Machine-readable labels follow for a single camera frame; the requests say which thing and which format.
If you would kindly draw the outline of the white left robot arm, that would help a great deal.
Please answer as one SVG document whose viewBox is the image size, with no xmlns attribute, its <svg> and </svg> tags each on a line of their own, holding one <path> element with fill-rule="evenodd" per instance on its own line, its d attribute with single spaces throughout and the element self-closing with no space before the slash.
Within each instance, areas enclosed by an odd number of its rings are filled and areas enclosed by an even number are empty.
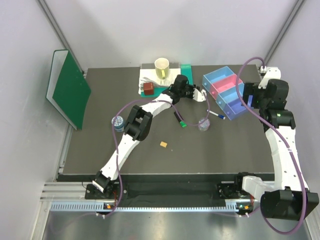
<svg viewBox="0 0 320 240">
<path fill-rule="evenodd" d="M 180 99 L 188 98 L 196 102 L 207 101 L 205 89 L 190 84 L 187 76 L 179 74 L 167 89 L 154 100 L 144 105 L 134 105 L 124 125 L 124 134 L 115 151 L 104 167 L 95 175 L 92 184 L 102 198 L 109 198 L 114 191 L 114 182 L 120 178 L 120 169 L 133 149 L 144 141 L 151 128 L 152 120 L 161 112 L 173 108 Z"/>
</svg>

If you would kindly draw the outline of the blue round lidded jar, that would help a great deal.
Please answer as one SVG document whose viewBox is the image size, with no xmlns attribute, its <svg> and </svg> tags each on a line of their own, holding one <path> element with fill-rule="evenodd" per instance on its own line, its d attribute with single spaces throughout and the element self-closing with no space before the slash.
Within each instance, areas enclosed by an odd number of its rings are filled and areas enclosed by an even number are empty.
<svg viewBox="0 0 320 240">
<path fill-rule="evenodd" d="M 118 133 L 122 133 L 125 130 L 125 120 L 122 116 L 118 115 L 112 118 L 111 124 L 114 130 Z"/>
</svg>

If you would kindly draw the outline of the pink drawer box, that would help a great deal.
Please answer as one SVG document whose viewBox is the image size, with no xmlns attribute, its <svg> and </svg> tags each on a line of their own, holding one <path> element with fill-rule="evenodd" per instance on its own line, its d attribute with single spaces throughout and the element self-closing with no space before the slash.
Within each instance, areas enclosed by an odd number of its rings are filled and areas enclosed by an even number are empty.
<svg viewBox="0 0 320 240">
<path fill-rule="evenodd" d="M 236 86 L 237 75 L 232 74 L 223 79 L 220 79 L 210 85 L 209 93 L 216 100 L 218 94 L 225 92 Z"/>
</svg>

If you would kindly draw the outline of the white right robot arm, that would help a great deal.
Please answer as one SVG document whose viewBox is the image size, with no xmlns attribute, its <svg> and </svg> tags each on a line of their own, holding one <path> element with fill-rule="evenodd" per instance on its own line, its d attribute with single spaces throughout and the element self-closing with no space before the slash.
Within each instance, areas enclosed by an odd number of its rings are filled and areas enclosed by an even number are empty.
<svg viewBox="0 0 320 240">
<path fill-rule="evenodd" d="M 286 109 L 289 84 L 281 79 L 277 67 L 262 66 L 259 73 L 261 81 L 245 83 L 240 100 L 259 110 L 257 116 L 271 150 L 274 184 L 247 173 L 233 185 L 233 192 L 239 198 L 252 195 L 266 219 L 298 221 L 317 207 L 319 196 L 310 191 L 301 172 L 295 118 Z"/>
</svg>

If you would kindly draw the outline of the purple drawer box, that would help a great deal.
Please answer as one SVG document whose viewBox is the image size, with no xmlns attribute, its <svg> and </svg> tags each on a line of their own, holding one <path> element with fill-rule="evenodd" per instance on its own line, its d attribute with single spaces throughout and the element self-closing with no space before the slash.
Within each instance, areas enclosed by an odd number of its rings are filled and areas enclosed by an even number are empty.
<svg viewBox="0 0 320 240">
<path fill-rule="evenodd" d="M 243 114 L 247 113 L 248 110 L 242 105 L 241 100 L 235 99 L 231 102 L 225 104 L 223 108 L 223 112 L 225 113 L 226 117 L 232 121 Z"/>
</svg>

